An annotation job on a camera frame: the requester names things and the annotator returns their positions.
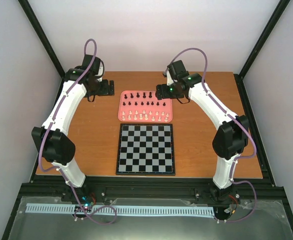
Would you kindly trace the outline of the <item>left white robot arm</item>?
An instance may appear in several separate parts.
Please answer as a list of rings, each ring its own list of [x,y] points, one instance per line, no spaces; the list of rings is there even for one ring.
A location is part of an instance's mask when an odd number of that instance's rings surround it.
[[[73,186],[73,196],[79,201],[86,201],[91,189],[84,184],[85,174],[80,170],[76,160],[76,146],[69,139],[68,133],[74,114],[86,98],[93,102],[96,96],[113,96],[114,81],[103,78],[104,62],[95,56],[85,54],[82,64],[71,68],[62,80],[62,90],[49,117],[41,127],[34,127],[32,139],[38,150],[38,166],[42,160],[51,163],[52,169],[65,177],[65,183]]]

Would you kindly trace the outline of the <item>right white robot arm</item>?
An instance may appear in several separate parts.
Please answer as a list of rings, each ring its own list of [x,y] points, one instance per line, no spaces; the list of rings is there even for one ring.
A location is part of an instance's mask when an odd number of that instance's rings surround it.
[[[156,86],[158,100],[186,98],[195,102],[216,128],[212,147],[217,155],[215,174],[210,186],[214,202],[221,202],[232,191],[235,167],[248,145],[249,120],[229,110],[211,91],[204,78],[190,74],[181,60],[167,66],[166,84]]]

